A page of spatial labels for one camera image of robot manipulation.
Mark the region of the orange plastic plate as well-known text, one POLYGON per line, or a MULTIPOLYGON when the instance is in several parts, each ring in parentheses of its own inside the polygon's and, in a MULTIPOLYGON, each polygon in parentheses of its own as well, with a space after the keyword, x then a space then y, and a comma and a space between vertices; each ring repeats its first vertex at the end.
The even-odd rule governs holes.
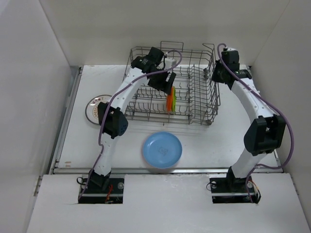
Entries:
POLYGON ((171 87, 171 92, 167 96, 167 100, 166 100, 167 112, 170 112, 172 110, 172 102, 173 102, 173 86, 171 87))

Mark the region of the lime green plastic plate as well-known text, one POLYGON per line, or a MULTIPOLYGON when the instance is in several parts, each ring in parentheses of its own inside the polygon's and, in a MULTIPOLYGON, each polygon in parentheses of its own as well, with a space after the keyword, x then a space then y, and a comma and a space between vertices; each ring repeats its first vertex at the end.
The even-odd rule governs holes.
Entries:
POLYGON ((175 87, 172 87, 172 106, 171 106, 171 111, 175 112, 175 107, 176 107, 176 91, 175 87))

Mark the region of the light blue plastic plate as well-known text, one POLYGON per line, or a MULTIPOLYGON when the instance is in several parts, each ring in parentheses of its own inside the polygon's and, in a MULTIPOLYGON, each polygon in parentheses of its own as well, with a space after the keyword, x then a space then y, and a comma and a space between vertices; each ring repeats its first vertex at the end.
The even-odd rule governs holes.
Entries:
POLYGON ((180 140, 169 132, 156 132, 146 138, 142 145, 145 162, 158 169, 171 168, 182 156, 180 140))

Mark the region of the white plate orange sunburst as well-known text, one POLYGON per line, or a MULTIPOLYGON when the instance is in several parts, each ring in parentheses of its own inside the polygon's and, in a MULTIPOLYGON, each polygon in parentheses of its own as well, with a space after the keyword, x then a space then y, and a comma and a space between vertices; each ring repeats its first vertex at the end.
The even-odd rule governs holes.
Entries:
POLYGON ((111 99, 111 95, 99 95, 91 99, 85 108, 85 116, 87 120, 95 125, 99 124, 98 105, 103 102, 106 103, 111 99))

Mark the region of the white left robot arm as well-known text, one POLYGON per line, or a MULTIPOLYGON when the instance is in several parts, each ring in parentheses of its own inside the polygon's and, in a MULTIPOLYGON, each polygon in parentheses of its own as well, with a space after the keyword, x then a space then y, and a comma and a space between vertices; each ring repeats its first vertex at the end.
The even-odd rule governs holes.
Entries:
POLYGON ((101 102, 98 105, 100 125, 98 144, 101 151, 89 172, 87 189, 94 188, 100 193, 108 189, 114 147, 118 138, 127 130, 125 110, 136 91, 142 85, 148 84, 154 89, 169 94, 175 77, 173 69, 179 63, 163 54, 138 56, 131 63, 117 92, 108 102, 101 102))

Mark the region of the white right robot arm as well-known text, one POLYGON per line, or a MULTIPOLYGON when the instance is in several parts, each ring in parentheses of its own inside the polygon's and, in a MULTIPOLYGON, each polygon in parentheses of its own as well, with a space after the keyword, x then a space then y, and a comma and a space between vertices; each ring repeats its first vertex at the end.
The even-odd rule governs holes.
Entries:
POLYGON ((248 70, 240 69, 237 50, 224 47, 218 55, 211 79, 226 84, 236 95, 248 114, 250 126, 237 162, 228 169, 226 177, 211 178, 210 184, 216 185, 213 193, 245 194, 251 191, 247 185, 252 182, 252 172, 263 166, 260 161, 266 155, 281 146, 284 131, 290 125, 276 107, 260 96, 248 70))

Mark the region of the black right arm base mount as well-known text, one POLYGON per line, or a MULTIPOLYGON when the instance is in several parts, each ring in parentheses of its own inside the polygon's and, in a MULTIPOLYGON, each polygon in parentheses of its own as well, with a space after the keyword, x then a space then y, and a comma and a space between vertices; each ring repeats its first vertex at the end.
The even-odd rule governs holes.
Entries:
POLYGON ((254 203, 261 200, 261 193, 250 178, 231 182, 226 177, 210 177, 209 186, 213 204, 254 203))

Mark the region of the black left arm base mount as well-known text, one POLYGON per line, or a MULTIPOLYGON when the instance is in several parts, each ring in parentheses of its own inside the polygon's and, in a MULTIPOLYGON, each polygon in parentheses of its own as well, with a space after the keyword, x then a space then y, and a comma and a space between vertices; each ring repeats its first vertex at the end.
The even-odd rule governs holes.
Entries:
POLYGON ((124 176, 110 177, 108 185, 104 190, 89 182, 83 194, 82 191, 87 177, 78 177, 76 181, 80 185, 78 194, 79 204, 123 204, 124 176))

